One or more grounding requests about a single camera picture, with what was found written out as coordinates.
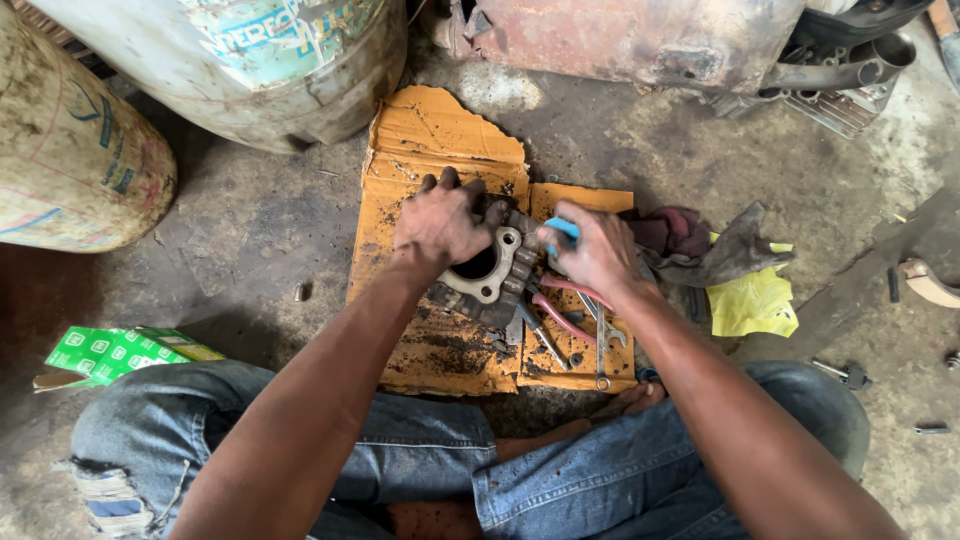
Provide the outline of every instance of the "left hand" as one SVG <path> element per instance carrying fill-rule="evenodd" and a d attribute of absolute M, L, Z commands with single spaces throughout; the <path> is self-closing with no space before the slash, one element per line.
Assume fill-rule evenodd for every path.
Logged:
<path fill-rule="evenodd" d="M 480 179 L 466 185 L 453 167 L 445 167 L 437 180 L 425 175 L 420 192 L 403 202 L 394 231 L 395 257 L 425 257 L 439 272 L 466 262 L 493 244 L 496 228 L 507 211 L 506 203 L 487 210 L 475 223 L 470 209 L 487 190 Z"/>

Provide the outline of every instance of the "green cardboard box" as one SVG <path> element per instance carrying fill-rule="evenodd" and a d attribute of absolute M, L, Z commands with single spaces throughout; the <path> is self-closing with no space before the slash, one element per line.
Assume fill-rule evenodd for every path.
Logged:
<path fill-rule="evenodd" d="M 110 384 L 142 367 L 220 360 L 225 356 L 173 329 L 91 329 L 70 327 L 48 365 L 74 372 L 34 379 L 37 392 L 67 386 Z"/>

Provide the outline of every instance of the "ripped jeans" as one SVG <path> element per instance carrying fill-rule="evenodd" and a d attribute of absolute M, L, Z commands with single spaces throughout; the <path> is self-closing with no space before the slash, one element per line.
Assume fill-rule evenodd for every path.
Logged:
<path fill-rule="evenodd" d="M 858 478 L 859 401 L 808 365 L 744 369 Z M 210 453 L 273 373 L 233 360 L 148 367 L 104 389 L 74 428 L 71 468 L 91 525 L 161 538 Z M 749 538 L 672 400 L 504 463 L 476 407 L 376 394 L 315 538 L 394 536 L 358 506 L 473 500 L 487 538 Z"/>

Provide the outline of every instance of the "dirty floor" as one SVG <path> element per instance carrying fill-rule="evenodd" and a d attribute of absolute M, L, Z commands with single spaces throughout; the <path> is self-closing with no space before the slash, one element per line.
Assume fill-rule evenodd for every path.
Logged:
<path fill-rule="evenodd" d="M 947 539 L 960 537 L 957 435 L 922 437 L 912 426 L 960 427 L 960 372 L 942 365 L 944 352 L 960 347 L 960 312 L 906 287 L 902 302 L 889 304 L 884 273 L 918 254 L 960 282 L 960 96 L 925 20 L 907 31 L 918 62 L 856 140 L 784 104 L 737 121 L 714 118 L 685 91 L 458 63 L 417 35 L 402 83 L 446 87 L 521 139 L 532 182 L 632 190 L 641 209 L 699 209 L 717 231 L 761 201 L 769 210 L 763 233 L 796 246 L 781 274 L 794 285 L 801 327 L 789 340 L 721 345 L 743 359 L 864 365 L 875 383 L 858 396 L 873 423 L 863 484 L 914 538 Z M 0 245 L 2 538 L 91 537 L 70 480 L 50 463 L 66 456 L 72 424 L 97 391 L 30 393 L 67 326 L 177 327 L 228 356 L 279 369 L 344 301 L 366 133 L 268 155 L 113 83 L 174 146 L 180 194 L 154 232 L 110 254 Z M 297 281 L 313 284 L 307 302 L 293 302 Z M 528 436 L 605 399 L 524 388 L 470 401 L 498 435 Z"/>

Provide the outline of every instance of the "maroon cloth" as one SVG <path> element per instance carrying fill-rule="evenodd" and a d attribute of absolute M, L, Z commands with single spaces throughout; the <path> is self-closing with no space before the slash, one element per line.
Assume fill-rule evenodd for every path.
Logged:
<path fill-rule="evenodd" d="M 700 212 L 677 207 L 664 207 L 639 217 L 639 212 L 628 210 L 620 217 L 634 232 L 634 241 L 657 252 L 661 257 L 683 255 L 703 256 L 710 250 L 710 232 L 700 222 Z"/>

